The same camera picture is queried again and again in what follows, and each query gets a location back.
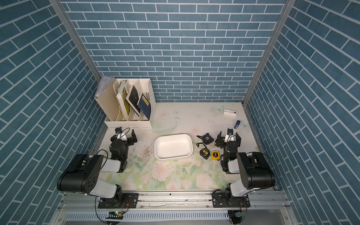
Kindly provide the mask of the black yellow tape measure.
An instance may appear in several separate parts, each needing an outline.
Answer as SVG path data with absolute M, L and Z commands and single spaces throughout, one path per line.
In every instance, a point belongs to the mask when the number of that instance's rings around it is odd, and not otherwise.
M 200 150 L 200 156 L 202 156 L 205 160 L 207 160 L 210 157 L 211 153 L 208 149 L 203 148 Z

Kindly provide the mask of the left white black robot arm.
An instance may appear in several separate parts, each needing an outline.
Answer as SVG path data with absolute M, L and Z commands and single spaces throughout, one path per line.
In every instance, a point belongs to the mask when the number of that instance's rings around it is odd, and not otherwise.
M 96 155 L 77 154 L 57 181 L 57 189 L 63 192 L 83 193 L 120 203 L 123 199 L 119 185 L 99 178 L 101 172 L 122 173 L 127 166 L 129 146 L 137 142 L 134 130 L 117 127 L 110 138 L 109 150 L 99 150 Z

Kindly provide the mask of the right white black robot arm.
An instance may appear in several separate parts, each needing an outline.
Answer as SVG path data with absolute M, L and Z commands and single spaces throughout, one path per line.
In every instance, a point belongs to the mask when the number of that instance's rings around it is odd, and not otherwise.
M 261 152 L 239 152 L 241 137 L 229 128 L 225 136 L 217 135 L 215 146 L 223 149 L 219 161 L 223 172 L 238 174 L 240 179 L 225 190 L 227 199 L 245 197 L 247 194 L 276 185 L 276 176 Z

